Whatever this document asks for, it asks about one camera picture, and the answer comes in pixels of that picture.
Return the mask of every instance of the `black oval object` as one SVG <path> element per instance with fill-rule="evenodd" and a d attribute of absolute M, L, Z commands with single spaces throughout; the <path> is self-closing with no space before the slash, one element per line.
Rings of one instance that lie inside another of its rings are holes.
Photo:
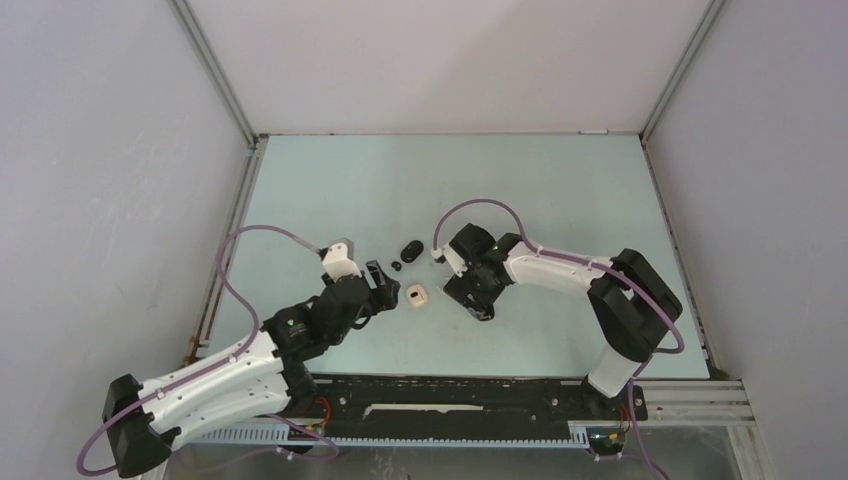
<path fill-rule="evenodd" d="M 412 263 L 424 251 L 424 244 L 420 240 L 413 240 L 400 251 L 400 259 L 403 263 Z"/>

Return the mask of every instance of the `metal frame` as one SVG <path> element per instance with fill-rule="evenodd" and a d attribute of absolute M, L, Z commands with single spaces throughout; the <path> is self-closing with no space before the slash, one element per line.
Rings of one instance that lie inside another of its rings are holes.
<path fill-rule="evenodd" d="M 260 138 L 250 125 L 235 92 L 224 74 L 224 71 L 214 55 L 203 30 L 201 29 L 189 0 L 169 0 L 175 15 L 182 24 L 186 34 L 195 49 L 210 80 L 221 95 L 230 115 L 237 123 L 250 148 L 247 161 L 239 182 L 238 193 L 233 203 L 227 224 L 227 231 L 242 225 L 250 197 L 256 182 L 262 156 L 267 146 L 267 136 Z M 687 296 L 702 333 L 702 348 L 708 363 L 718 367 L 719 362 L 710 345 L 713 343 L 708 328 L 704 328 L 701 316 L 696 307 L 694 291 L 691 288 L 689 276 L 684 267 L 684 261 L 677 245 L 672 221 L 663 201 L 662 189 L 656 178 L 651 164 L 650 139 L 655 132 L 669 102 L 673 98 L 686 73 L 691 68 L 697 54 L 701 50 L 716 20 L 727 4 L 727 0 L 712 0 L 692 34 L 686 48 L 675 66 L 662 93 L 640 132 L 639 136 L 644 147 L 645 158 L 657 191 L 657 198 L 666 220 L 669 237 L 677 257 L 678 267 L 683 276 Z M 226 253 L 229 267 L 235 250 L 233 245 Z M 192 339 L 192 349 L 186 361 L 193 361 L 197 356 L 203 356 L 214 322 L 218 301 L 221 297 L 222 285 L 214 269 L 206 289 L 207 298 L 199 314 L 196 336 Z M 722 372 L 712 370 L 713 375 Z M 645 427 L 661 426 L 724 426 L 733 445 L 734 455 L 740 470 L 742 480 L 760 480 L 774 478 L 768 456 L 763 447 L 762 439 L 754 421 L 753 412 L 748 403 L 747 395 L 740 381 L 715 380 L 638 380 L 637 384 L 645 391 L 649 419 L 641 422 Z M 573 422 L 574 427 L 614 427 L 613 422 Z M 164 478 L 166 464 L 138 477 L 140 480 L 161 480 Z"/>

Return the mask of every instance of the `gray wall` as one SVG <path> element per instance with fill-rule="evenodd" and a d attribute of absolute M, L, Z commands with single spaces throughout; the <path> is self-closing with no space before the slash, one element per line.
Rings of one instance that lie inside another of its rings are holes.
<path fill-rule="evenodd" d="M 848 3 L 731 1 L 652 139 L 704 322 L 779 478 L 845 469 Z"/>
<path fill-rule="evenodd" d="M 246 147 L 164 0 L 0 10 L 0 476 L 77 478 L 186 351 Z"/>

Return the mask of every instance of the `metal corner post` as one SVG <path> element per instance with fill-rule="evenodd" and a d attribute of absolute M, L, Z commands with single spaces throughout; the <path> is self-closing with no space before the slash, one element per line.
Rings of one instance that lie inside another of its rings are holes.
<path fill-rule="evenodd" d="M 660 118 L 662 118 L 666 107 L 668 107 L 669 102 L 672 97 L 674 97 L 674 93 L 680 86 L 686 72 L 689 71 L 689 68 L 692 66 L 692 62 L 701 50 L 704 41 L 727 3 L 728 0 L 711 0 L 707 9 L 704 10 L 704 15 L 701 17 L 701 21 L 698 22 L 695 32 L 692 33 L 692 38 L 689 39 L 689 43 L 683 50 L 683 55 L 681 55 L 680 60 L 677 61 L 677 65 L 675 65 L 674 70 L 671 72 L 671 77 L 669 77 L 668 82 L 665 84 L 662 93 L 657 99 L 657 102 L 654 104 L 654 108 L 651 110 L 651 114 L 648 115 L 648 121 L 645 123 L 645 126 L 639 134 L 643 144 L 648 142 L 651 135 L 653 135 L 654 131 L 657 129 L 657 125 L 659 124 Z"/>
<path fill-rule="evenodd" d="M 212 80 L 215 89 L 221 95 L 221 100 L 223 100 L 227 110 L 230 112 L 233 120 L 235 120 L 242 135 L 244 135 L 248 147 L 253 148 L 256 145 L 256 132 L 250 126 L 250 122 L 241 108 L 233 87 L 224 74 L 224 69 L 221 67 L 220 62 L 218 62 L 218 58 L 209 45 L 209 40 L 203 33 L 203 29 L 200 27 L 200 23 L 197 21 L 191 5 L 189 5 L 189 0 L 168 0 L 168 3 L 171 4 L 174 15 L 176 15 L 177 20 L 183 26 L 197 54 L 197 58 L 200 60 L 206 73 L 209 74 L 209 79 Z"/>

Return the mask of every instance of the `white table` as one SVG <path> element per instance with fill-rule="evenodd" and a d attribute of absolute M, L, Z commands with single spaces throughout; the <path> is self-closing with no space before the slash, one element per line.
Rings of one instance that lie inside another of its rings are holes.
<path fill-rule="evenodd" d="M 401 296 L 344 343 L 311 360 L 312 372 L 474 376 L 586 375 L 605 345 L 584 297 L 508 287 L 490 322 L 474 320 L 440 293 L 450 277 L 429 256 L 433 229 L 455 204 L 490 197 L 511 205 L 531 238 L 577 253 L 642 252 L 686 306 L 677 321 L 686 350 L 657 356 L 643 376 L 707 378 L 696 326 L 639 140 L 631 135 L 275 136 L 269 140 L 245 225 L 287 228 L 318 246 L 355 242 L 360 268 L 378 260 L 402 292 L 422 284 L 430 301 Z M 495 238 L 517 229 L 494 206 L 455 214 L 441 243 L 473 222 Z M 425 253 L 394 272 L 410 240 Z M 261 318 L 319 294 L 318 259 L 287 238 L 250 232 L 239 241 L 230 280 Z M 247 334 L 250 318 L 225 296 L 210 351 Z M 673 346 L 671 335 L 663 346 Z"/>

